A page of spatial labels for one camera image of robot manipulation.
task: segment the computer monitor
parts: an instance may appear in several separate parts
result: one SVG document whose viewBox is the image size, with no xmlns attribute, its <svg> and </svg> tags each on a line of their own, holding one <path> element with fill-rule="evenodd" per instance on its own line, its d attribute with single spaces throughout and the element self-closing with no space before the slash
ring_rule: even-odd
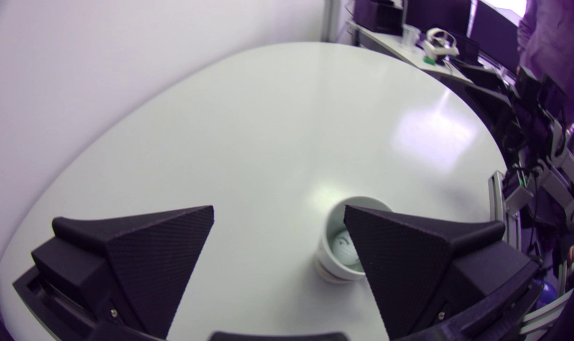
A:
<svg viewBox="0 0 574 341">
<path fill-rule="evenodd" d="M 404 23 L 423 33 L 438 27 L 466 35 L 471 0 L 404 0 Z"/>
<path fill-rule="evenodd" d="M 446 322 L 497 295 L 495 310 L 486 304 L 476 310 L 476 318 L 484 319 L 482 328 L 474 323 L 481 333 L 525 295 L 538 269 L 501 240 L 501 222 L 446 222 L 355 206 L 346 206 L 344 222 L 390 339 Z"/>
<path fill-rule="evenodd" d="M 512 73 L 519 66 L 517 31 L 517 24 L 497 9 L 478 2 L 470 38 L 478 43 L 481 52 Z"/>
<path fill-rule="evenodd" d="M 114 339 L 109 332 L 165 339 L 213 207 L 52 225 L 55 237 L 13 283 L 47 330 L 60 340 Z"/>
</svg>

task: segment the textured black surface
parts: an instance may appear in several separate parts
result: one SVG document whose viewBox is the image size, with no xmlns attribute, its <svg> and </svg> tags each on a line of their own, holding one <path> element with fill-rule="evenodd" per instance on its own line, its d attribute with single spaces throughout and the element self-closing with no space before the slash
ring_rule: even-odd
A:
<svg viewBox="0 0 574 341">
<path fill-rule="evenodd" d="M 212 225 L 212 206 L 99 221 L 53 220 L 57 237 L 108 259 L 145 332 L 163 339 Z"/>
<path fill-rule="evenodd" d="M 452 257 L 501 239 L 504 229 L 353 206 L 344 222 L 391 338 L 411 331 Z"/>
<path fill-rule="evenodd" d="M 209 341 L 348 341 L 348 338 L 340 332 L 302 336 L 262 336 L 216 332 Z"/>
</svg>

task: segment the metal frame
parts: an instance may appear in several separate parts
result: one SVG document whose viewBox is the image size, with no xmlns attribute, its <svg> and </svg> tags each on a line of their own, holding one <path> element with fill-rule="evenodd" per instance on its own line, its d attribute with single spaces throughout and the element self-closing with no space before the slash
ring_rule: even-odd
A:
<svg viewBox="0 0 574 341">
<path fill-rule="evenodd" d="M 335 39 L 337 38 L 337 26 L 340 10 L 341 0 L 325 0 L 321 41 L 325 43 L 335 42 Z"/>
</svg>

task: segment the white mug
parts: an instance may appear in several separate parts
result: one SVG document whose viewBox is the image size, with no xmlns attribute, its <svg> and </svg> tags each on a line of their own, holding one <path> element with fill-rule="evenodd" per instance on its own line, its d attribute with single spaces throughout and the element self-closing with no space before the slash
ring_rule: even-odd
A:
<svg viewBox="0 0 574 341">
<path fill-rule="evenodd" d="M 319 249 L 315 254 L 314 260 L 314 267 L 319 275 L 324 280 L 334 284 L 351 283 L 365 277 L 363 266 L 360 262 L 353 265 L 343 265 L 331 251 L 331 244 L 335 237 L 346 229 L 344 224 L 346 205 L 390 211 L 384 203 L 369 197 L 348 198 L 334 206 L 323 227 Z"/>
</svg>

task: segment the oval table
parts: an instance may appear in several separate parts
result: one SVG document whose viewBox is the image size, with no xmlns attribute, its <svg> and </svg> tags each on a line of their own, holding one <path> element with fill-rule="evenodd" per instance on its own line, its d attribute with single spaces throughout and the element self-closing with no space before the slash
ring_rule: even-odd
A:
<svg viewBox="0 0 574 341">
<path fill-rule="evenodd" d="M 12 282 L 53 236 L 53 217 L 211 204 L 215 224 L 168 339 L 387 339 L 367 281 L 332 285 L 313 270 L 328 213 L 367 196 L 395 212 L 486 221 L 496 169 L 506 167 L 480 119 L 410 65 L 347 45 L 248 50 L 163 91 L 62 172 L 1 259 L 1 312 L 17 341 L 51 339 Z"/>
</svg>

